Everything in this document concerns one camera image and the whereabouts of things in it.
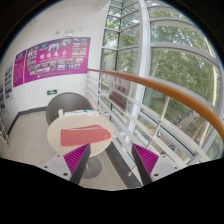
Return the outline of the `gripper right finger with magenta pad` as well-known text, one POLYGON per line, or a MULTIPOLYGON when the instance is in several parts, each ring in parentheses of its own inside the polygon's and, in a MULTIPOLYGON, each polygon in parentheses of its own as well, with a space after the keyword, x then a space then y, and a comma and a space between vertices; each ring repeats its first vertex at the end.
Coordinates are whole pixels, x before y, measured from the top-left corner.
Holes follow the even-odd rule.
POLYGON ((150 184, 179 170, 179 166, 167 155, 157 154, 137 144, 131 151, 143 185, 150 184))

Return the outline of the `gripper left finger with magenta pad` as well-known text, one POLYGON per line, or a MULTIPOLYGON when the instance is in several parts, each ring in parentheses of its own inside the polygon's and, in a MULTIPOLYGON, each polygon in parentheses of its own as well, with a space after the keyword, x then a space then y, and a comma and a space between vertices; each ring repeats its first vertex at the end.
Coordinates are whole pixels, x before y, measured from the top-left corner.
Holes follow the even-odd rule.
POLYGON ((90 152, 90 145, 85 144, 65 155, 56 154, 43 166, 43 169, 74 184, 79 184, 90 152))

